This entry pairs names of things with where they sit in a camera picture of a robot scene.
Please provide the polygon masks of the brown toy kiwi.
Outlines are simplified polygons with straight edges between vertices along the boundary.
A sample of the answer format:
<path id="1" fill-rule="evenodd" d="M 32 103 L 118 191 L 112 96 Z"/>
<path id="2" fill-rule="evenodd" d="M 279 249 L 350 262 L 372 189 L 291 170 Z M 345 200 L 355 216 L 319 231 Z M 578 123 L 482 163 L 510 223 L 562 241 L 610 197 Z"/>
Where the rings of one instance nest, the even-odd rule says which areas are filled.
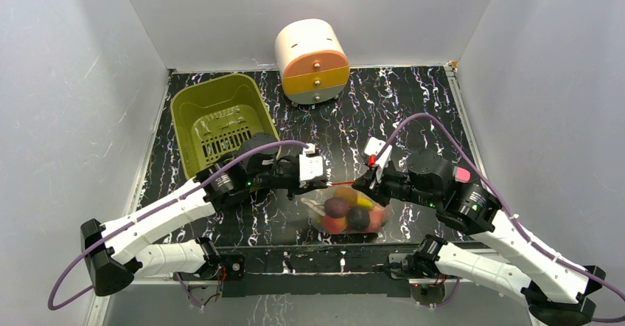
<path id="1" fill-rule="evenodd" d="M 338 187 L 334 191 L 334 196 L 338 198 L 344 198 L 349 205 L 356 205 L 358 200 L 358 193 L 351 187 Z"/>

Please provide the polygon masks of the dark red toy fruit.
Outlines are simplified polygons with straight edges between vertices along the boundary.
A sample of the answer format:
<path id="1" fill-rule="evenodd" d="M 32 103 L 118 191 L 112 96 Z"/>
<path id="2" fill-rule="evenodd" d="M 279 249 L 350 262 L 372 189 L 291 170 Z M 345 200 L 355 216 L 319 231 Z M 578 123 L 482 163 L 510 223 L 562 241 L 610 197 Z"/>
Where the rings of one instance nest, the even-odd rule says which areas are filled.
<path id="1" fill-rule="evenodd" d="M 332 197 L 324 204 L 324 213 L 331 218 L 345 218 L 350 210 L 349 201 L 342 197 Z"/>

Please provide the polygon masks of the clear zip bag orange zipper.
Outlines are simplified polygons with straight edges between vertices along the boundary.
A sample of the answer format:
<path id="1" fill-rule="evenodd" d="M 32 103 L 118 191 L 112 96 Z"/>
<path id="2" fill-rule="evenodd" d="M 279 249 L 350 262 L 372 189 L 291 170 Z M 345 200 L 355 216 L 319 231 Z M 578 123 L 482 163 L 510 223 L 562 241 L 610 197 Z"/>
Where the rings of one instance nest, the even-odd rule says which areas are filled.
<path id="1" fill-rule="evenodd" d="M 377 234 L 391 216 L 389 208 L 352 188 L 349 181 L 305 193 L 298 200 L 307 208 L 313 227 L 330 235 Z"/>

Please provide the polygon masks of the dark purple toy plum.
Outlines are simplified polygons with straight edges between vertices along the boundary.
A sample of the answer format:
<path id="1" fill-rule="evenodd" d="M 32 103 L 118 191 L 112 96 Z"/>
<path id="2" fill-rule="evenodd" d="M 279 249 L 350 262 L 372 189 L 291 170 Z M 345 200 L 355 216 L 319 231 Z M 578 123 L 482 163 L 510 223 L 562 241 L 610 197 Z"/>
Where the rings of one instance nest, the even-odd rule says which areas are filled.
<path id="1" fill-rule="evenodd" d="M 350 231 L 364 232 L 369 225 L 369 210 L 360 207 L 351 208 L 346 219 Z"/>

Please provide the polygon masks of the orange peach toy fruit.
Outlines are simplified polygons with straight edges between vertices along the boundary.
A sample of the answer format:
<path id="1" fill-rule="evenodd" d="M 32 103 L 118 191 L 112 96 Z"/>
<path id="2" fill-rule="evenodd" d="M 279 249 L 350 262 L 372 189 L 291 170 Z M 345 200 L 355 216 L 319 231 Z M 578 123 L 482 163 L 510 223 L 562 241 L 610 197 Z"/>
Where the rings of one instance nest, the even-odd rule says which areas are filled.
<path id="1" fill-rule="evenodd" d="M 346 217 L 334 218 L 330 215 L 325 215 L 321 219 L 321 226 L 326 232 L 332 235 L 338 235 L 347 230 L 348 223 Z"/>

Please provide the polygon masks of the olive green plastic basket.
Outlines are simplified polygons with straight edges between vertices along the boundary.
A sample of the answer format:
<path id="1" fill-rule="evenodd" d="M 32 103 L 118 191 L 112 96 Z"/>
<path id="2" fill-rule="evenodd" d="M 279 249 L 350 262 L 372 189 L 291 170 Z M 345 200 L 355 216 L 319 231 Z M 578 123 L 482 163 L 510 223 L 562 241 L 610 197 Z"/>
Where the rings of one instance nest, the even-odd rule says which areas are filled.
<path id="1" fill-rule="evenodd" d="M 278 132 L 256 81 L 226 74 L 178 92 L 170 113 L 187 179 L 256 133 Z"/>

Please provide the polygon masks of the yellow toy banana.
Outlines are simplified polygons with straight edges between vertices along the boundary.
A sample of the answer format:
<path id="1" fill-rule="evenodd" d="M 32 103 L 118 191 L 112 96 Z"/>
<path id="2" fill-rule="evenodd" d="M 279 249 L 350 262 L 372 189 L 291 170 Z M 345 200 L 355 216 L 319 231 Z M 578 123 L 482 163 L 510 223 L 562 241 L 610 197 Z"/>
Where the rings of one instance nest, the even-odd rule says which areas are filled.
<path id="1" fill-rule="evenodd" d="M 373 210 L 376 204 L 369 198 L 364 196 L 358 196 L 356 201 L 356 207 L 360 207 L 367 210 Z"/>

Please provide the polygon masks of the white toy mushroom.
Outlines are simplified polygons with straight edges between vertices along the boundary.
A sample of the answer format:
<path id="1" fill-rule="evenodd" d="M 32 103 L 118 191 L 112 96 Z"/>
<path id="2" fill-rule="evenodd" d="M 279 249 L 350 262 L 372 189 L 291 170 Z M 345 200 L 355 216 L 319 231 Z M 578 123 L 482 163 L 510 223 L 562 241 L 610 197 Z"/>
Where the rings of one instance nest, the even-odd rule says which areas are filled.
<path id="1" fill-rule="evenodd" d="M 301 202 L 308 207 L 311 218 L 322 218 L 325 216 L 324 206 L 315 200 L 302 198 Z"/>

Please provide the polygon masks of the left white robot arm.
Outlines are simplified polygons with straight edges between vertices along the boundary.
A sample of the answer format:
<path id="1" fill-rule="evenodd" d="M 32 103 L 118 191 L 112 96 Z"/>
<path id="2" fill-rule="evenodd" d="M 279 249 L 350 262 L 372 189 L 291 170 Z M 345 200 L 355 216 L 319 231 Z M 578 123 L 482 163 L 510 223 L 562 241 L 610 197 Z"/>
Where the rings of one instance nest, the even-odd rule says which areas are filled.
<path id="1" fill-rule="evenodd" d="M 213 279 L 228 272 L 237 258 L 221 257 L 206 237 L 163 244 L 158 239 L 240 205 L 254 190 L 286 190 L 294 198 L 327 186 L 325 161 L 313 144 L 256 133 L 148 207 L 113 221 L 85 222 L 82 249 L 94 292 L 110 296 L 136 278 L 162 274 Z"/>

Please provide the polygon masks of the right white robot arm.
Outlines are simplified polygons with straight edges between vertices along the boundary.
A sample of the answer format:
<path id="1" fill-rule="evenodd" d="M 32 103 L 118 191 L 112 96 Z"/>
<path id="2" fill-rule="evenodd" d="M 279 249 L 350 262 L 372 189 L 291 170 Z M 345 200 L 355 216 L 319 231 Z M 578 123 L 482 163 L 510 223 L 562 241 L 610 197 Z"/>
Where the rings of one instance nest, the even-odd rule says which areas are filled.
<path id="1" fill-rule="evenodd" d="M 379 204 L 391 200 L 418 203 L 435 209 L 445 226 L 494 249 L 491 259 L 468 252 L 441 237 L 427 235 L 412 254 L 391 254 L 381 270 L 397 279 L 460 277 L 516 299 L 544 325 L 586 325 L 596 305 L 590 295 L 600 288 L 605 273 L 597 266 L 566 267 L 536 239 L 513 225 L 500 201 L 470 181 L 468 170 L 429 150 L 410 158 L 398 171 L 391 149 L 373 141 L 363 151 L 366 173 L 356 190 Z"/>

